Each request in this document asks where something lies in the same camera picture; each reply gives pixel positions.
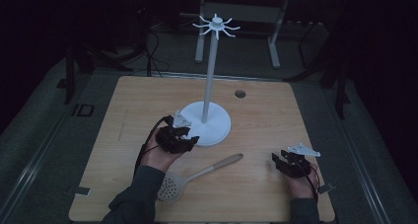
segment round white base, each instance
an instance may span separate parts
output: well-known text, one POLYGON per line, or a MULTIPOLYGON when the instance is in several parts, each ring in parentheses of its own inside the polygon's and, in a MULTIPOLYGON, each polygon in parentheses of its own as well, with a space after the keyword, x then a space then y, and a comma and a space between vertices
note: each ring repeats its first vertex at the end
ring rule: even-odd
POLYGON ((196 145, 212 146, 222 142, 231 131, 230 115, 221 106, 209 103, 206 123, 202 123, 203 102, 196 102, 181 110, 181 115, 191 122, 187 138, 199 136, 196 145))

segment gray floor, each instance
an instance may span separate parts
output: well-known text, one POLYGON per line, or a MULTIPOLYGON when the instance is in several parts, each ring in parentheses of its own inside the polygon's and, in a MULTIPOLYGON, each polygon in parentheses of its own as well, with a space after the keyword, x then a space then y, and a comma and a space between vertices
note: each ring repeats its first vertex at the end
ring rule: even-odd
MULTIPOLYGON (((215 74, 280 81, 304 70, 298 40, 306 28, 287 24, 277 42, 282 67, 273 69, 265 37, 221 36, 215 74)), ((178 74, 204 75, 207 63, 194 63, 197 35, 163 32, 155 28, 159 44, 154 62, 160 70, 170 65, 164 77, 178 74)), ((317 27, 305 47, 308 57, 315 55, 326 37, 317 27)), ((209 37, 206 49, 209 49, 209 37)), ((156 45, 150 37, 149 47, 156 45)), ((103 67, 99 61, 93 75, 77 74, 77 94, 70 105, 63 105, 65 92, 57 89, 65 76, 61 61, 45 76, 25 107, 1 135, 0 200, 6 202, 14 192, 20 174, 38 151, 43 155, 40 169, 34 171, 9 215, 11 223, 70 223, 68 211, 73 196, 69 187, 77 186, 95 143, 111 94, 121 75, 144 76, 145 56, 126 62, 132 73, 103 67), (76 104, 94 105, 91 117, 73 116, 76 104)), ((153 76, 160 77, 158 72, 153 76)), ((334 110, 334 90, 318 84, 321 72, 292 83, 325 183, 339 223, 417 223, 418 207, 385 149, 384 142, 352 82, 346 93, 351 102, 344 106, 346 119, 334 110)))

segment white pole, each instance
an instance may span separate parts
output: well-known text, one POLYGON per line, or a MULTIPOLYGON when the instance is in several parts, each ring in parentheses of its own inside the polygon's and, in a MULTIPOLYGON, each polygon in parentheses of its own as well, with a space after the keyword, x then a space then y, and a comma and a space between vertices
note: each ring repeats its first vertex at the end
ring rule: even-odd
POLYGON ((209 51, 209 65, 206 78, 205 101, 203 104, 202 123, 206 123, 208 119, 210 96, 212 94, 213 73, 215 71, 216 51, 218 50, 218 38, 216 31, 212 31, 209 51))

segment slotted spatula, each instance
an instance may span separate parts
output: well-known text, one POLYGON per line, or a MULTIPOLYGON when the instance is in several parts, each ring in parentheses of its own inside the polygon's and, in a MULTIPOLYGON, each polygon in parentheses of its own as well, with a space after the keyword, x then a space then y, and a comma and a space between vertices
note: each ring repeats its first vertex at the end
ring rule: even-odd
POLYGON ((202 175, 215 171, 219 168, 225 167, 232 163, 239 161, 244 155, 242 153, 233 155, 226 158, 217 164, 207 167, 200 172, 197 172, 189 177, 179 177, 174 173, 167 172, 164 178, 163 184, 158 192, 158 198, 166 202, 174 202, 181 198, 184 187, 193 179, 196 179, 202 175))

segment dark background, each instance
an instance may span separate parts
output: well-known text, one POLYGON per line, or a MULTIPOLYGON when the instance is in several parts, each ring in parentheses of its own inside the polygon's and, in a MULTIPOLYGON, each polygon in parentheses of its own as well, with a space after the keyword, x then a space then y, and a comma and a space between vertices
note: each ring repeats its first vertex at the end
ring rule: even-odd
MULTIPOLYGON (((19 112, 45 73, 65 56, 74 36, 110 51, 121 44, 136 47, 146 41, 143 33, 120 28, 130 28, 132 24, 146 27, 152 15, 175 27, 178 12, 198 13, 198 1, 0 0, 0 130, 19 112), (148 12, 142 12, 139 18, 139 10, 148 12)), ((326 21, 318 18, 312 8, 322 1, 292 0, 286 18, 326 21)), ((415 198, 417 3, 418 0, 348 1, 332 28, 350 55, 349 76, 415 198)))

